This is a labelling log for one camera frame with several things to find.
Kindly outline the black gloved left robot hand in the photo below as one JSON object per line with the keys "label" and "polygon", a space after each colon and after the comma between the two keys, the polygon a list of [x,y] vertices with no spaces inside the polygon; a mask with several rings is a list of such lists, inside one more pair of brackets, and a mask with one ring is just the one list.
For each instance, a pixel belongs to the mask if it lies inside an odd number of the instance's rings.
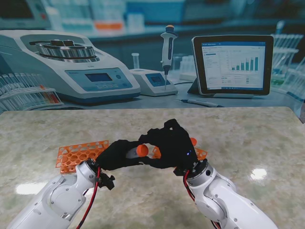
{"label": "black gloved left robot hand", "polygon": [[141,143],[139,141],[117,140],[106,148],[97,158],[96,163],[103,170],[113,171],[144,163],[149,157],[127,158],[126,154]]}

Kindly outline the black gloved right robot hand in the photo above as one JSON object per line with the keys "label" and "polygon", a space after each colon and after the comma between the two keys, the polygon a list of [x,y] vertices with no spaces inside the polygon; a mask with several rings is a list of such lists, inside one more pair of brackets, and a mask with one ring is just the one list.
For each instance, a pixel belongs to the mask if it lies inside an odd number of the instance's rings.
{"label": "black gloved right robot hand", "polygon": [[144,164],[154,168],[177,167],[181,170],[191,170],[198,163],[189,134],[176,119],[166,121],[161,129],[150,129],[147,134],[140,136],[139,141],[159,148],[159,159],[142,160]]}

